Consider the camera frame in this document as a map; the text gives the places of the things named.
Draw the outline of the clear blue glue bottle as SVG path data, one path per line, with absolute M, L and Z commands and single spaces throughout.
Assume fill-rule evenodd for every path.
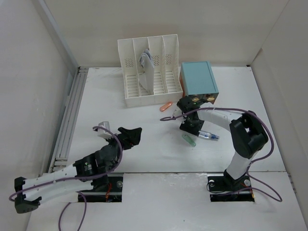
M 208 131 L 204 131 L 204 130 L 199 131 L 198 138 L 205 139 L 205 140 L 213 140 L 213 141 L 219 140 L 219 136 L 213 133 L 210 133 Z

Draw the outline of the teal orange drawer box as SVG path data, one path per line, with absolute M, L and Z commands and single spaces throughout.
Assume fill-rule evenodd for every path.
M 205 100 L 213 104 L 219 94 L 209 61 L 183 62 L 180 68 L 180 84 L 182 96 L 188 96 L 194 102 Z

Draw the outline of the white spiral bound manual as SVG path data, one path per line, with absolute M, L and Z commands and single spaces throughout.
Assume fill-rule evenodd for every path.
M 139 83 L 150 94 L 154 95 L 154 60 L 148 49 L 145 49 L 139 58 L 143 73 L 139 75 Z

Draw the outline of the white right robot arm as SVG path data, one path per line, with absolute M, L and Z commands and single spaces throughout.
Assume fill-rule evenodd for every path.
M 224 172 L 223 184 L 233 190 L 240 185 L 240 178 L 253 160 L 255 154 L 268 142 L 263 124 L 251 111 L 235 109 L 201 108 L 202 101 L 193 102 L 188 96 L 181 98 L 177 107 L 184 121 L 180 130 L 206 140 L 218 140 L 213 133 L 202 130 L 205 122 L 217 125 L 231 134 L 235 154 Z

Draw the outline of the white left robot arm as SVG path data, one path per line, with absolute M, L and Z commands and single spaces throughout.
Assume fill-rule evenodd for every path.
M 102 191 L 107 187 L 108 175 L 119 166 L 123 151 L 139 145 L 142 128 L 118 128 L 112 133 L 104 125 L 94 126 L 98 136 L 107 144 L 101 149 L 53 173 L 34 179 L 18 177 L 14 180 L 9 200 L 18 214 L 32 212 L 56 197 L 80 191 Z

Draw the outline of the green transparent tube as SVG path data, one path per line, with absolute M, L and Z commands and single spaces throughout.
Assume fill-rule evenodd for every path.
M 196 146 L 195 141 L 194 141 L 189 135 L 183 134 L 183 135 L 182 135 L 182 138 L 183 138 L 191 147 L 195 147 L 195 146 Z

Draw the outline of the white plastic file organizer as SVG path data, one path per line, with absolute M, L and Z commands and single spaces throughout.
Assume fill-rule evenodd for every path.
M 140 57 L 145 50 L 148 50 L 153 61 L 149 65 L 154 81 L 153 90 L 141 84 L 146 71 Z M 119 39 L 118 53 L 128 107 L 176 102 L 182 97 L 178 35 Z

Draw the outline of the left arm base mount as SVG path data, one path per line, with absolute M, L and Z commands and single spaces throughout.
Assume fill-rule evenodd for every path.
M 119 203 L 122 202 L 123 173 L 112 173 L 94 180 L 94 188 L 81 193 L 88 203 Z

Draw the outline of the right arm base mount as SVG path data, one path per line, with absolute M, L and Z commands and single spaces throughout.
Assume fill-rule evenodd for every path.
M 207 176 L 207 190 L 210 192 L 211 202 L 254 202 L 251 181 L 247 175 L 234 180 L 226 172 L 209 174 Z

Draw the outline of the aluminium frame rail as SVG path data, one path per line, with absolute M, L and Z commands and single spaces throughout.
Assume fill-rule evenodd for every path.
M 55 146 L 47 165 L 47 173 L 52 173 L 67 166 L 88 71 L 88 68 L 81 66 L 77 69 L 74 76 L 72 88 L 65 101 L 65 111 L 56 137 Z

